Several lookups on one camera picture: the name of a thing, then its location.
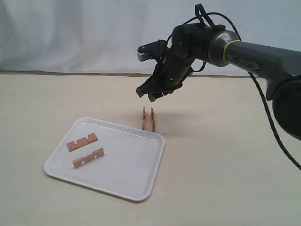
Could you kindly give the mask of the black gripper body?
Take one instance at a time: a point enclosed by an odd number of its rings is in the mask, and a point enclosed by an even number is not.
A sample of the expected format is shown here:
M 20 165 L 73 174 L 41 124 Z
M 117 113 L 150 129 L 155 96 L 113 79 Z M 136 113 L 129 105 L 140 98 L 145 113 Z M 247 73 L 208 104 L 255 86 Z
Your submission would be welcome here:
M 194 23 L 175 27 L 164 63 L 153 75 L 154 93 L 169 93 L 178 89 L 196 59 L 208 62 L 210 43 L 224 30 L 225 26 L 221 24 L 210 27 Z

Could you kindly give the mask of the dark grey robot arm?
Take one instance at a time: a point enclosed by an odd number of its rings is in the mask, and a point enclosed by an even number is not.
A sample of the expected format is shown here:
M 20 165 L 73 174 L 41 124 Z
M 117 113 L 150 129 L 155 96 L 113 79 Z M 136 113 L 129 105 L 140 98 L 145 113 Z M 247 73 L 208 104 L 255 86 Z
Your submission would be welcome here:
M 232 64 L 266 80 L 266 100 L 272 102 L 278 124 L 291 136 L 301 137 L 300 52 L 242 42 L 223 25 L 179 25 L 171 40 L 169 48 L 164 40 L 138 48 L 140 61 L 157 62 L 152 76 L 136 89 L 138 96 L 155 101 L 173 93 L 192 74 L 197 59 L 217 67 Z

